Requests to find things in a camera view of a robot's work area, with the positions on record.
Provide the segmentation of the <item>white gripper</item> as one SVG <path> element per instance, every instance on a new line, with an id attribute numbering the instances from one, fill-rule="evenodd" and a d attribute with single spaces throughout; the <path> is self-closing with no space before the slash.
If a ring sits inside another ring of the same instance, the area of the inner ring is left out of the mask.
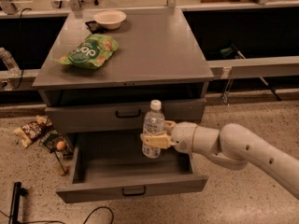
<path id="1" fill-rule="evenodd" d="M 173 120 L 164 122 L 166 133 L 160 135 L 141 134 L 142 142 L 150 147 L 168 149 L 174 144 L 174 149 L 179 153 L 192 154 L 193 136 L 197 129 L 195 123 L 181 122 L 176 124 Z"/>

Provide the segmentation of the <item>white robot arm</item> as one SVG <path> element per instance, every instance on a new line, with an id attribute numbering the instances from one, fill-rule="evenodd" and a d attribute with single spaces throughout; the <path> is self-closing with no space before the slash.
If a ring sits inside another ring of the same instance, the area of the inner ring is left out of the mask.
<path id="1" fill-rule="evenodd" d="M 241 170 L 250 162 L 299 199 L 299 160 L 242 125 L 230 123 L 218 130 L 191 122 L 168 121 L 161 133 L 142 133 L 140 138 L 149 147 L 172 147 L 179 153 L 200 154 L 231 170 Z"/>

